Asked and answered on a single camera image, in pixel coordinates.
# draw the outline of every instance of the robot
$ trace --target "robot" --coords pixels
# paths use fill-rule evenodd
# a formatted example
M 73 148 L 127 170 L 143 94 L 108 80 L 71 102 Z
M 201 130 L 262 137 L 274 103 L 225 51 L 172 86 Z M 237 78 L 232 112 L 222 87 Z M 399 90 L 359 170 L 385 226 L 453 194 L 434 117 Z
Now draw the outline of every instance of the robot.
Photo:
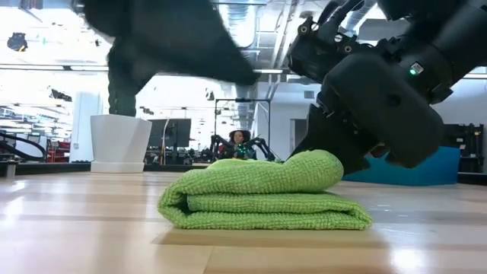
M 322 89 L 293 154 L 327 150 L 345 174 L 370 167 L 368 154 L 416 167 L 443 137 L 443 121 L 430 105 L 487 61 L 487 0 L 378 0 L 388 20 L 405 18 L 410 26 L 376 46 L 339 32 L 363 1 L 332 0 L 317 22 L 308 18 L 298 28 L 289 68 Z M 115 37 L 110 113 L 132 115 L 135 95 L 160 70 L 244 85 L 257 80 L 208 0 L 85 0 L 84 13 Z
M 213 135 L 212 144 L 210 145 L 210 151 L 212 151 L 213 154 L 213 161 L 228 158 L 244 159 L 245 155 L 248 154 L 248 151 L 253 150 L 254 145 L 257 146 L 260 151 L 262 151 L 262 153 L 264 154 L 264 158 L 267 161 L 275 161 L 275 155 L 271 152 L 269 146 L 266 144 L 266 140 L 259 137 L 250 139 L 249 141 L 243 144 L 239 144 L 236 147 L 234 143 L 223 139 L 221 136 Z M 253 153 L 253 159 L 256 159 L 255 152 Z
M 318 22 L 308 18 L 288 53 L 289 67 L 322 84 L 308 114 L 308 132 L 293 154 L 324 149 L 345 174 L 370 167 L 371 154 L 416 167 L 434 154 L 444 135 L 430 107 L 450 87 L 487 61 L 487 0 L 379 0 L 389 20 L 409 28 L 376 46 L 338 32 L 361 0 L 332 0 Z

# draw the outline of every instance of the monitor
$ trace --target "monitor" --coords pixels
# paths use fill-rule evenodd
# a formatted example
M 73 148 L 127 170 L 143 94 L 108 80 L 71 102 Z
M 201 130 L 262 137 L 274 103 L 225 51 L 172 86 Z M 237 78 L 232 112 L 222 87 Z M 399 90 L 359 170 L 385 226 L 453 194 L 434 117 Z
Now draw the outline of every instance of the monitor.
M 191 132 L 191 119 L 153 119 L 151 135 L 148 146 L 162 146 L 162 138 L 165 136 L 165 146 L 178 148 L 189 147 L 189 135 Z

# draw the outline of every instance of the white planter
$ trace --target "white planter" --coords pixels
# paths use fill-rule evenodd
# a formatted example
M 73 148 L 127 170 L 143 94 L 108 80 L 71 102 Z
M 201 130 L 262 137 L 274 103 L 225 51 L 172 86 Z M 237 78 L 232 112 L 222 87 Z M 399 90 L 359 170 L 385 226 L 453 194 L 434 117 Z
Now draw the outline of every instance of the white planter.
M 91 117 L 91 172 L 141 173 L 152 123 L 120 115 Z

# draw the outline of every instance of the wooden floor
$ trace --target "wooden floor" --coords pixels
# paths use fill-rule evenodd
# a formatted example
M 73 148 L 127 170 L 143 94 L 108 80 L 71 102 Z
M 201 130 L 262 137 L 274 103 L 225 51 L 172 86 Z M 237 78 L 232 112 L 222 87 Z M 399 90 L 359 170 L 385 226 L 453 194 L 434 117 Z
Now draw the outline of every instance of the wooden floor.
M 341 183 L 369 231 L 181 231 L 156 203 L 179 174 L 0 180 L 1 274 L 485 274 L 487 188 Z

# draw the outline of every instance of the green towel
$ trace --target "green towel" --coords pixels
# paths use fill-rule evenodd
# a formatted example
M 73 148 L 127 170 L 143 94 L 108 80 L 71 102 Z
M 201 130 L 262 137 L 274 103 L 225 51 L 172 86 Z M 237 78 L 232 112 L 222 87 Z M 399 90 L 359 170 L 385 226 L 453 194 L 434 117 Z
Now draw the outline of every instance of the green towel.
M 187 229 L 366 229 L 356 202 L 326 193 L 343 166 L 327 151 L 301 152 L 284 164 L 227 159 L 186 172 L 166 188 L 159 212 Z

